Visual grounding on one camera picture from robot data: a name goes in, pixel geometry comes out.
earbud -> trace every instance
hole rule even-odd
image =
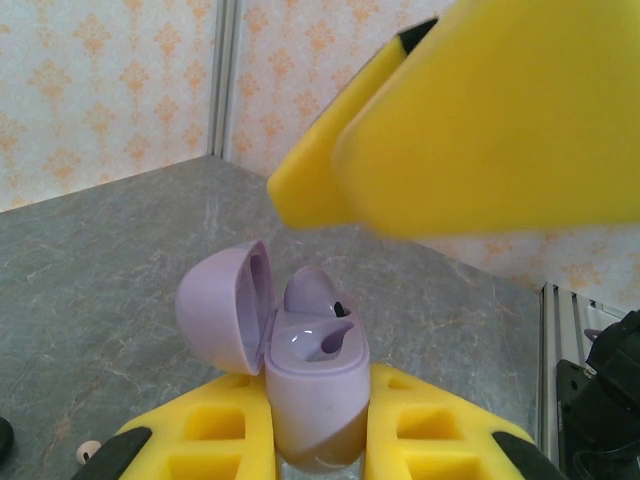
[[[78,451],[76,452],[76,460],[80,465],[84,465],[91,457],[93,457],[96,452],[100,449],[102,444],[97,440],[89,440],[88,442],[84,442],[80,447],[78,447]]]
[[[323,317],[346,317],[329,275],[318,267],[302,267],[293,274],[284,291],[284,309]]]

wallpaper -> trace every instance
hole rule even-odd
[[[206,153],[215,0],[0,0],[0,210]]]
[[[227,158],[269,175],[378,48],[450,3],[245,0]],[[423,243],[534,290],[554,282],[613,307],[640,308],[640,228]]]

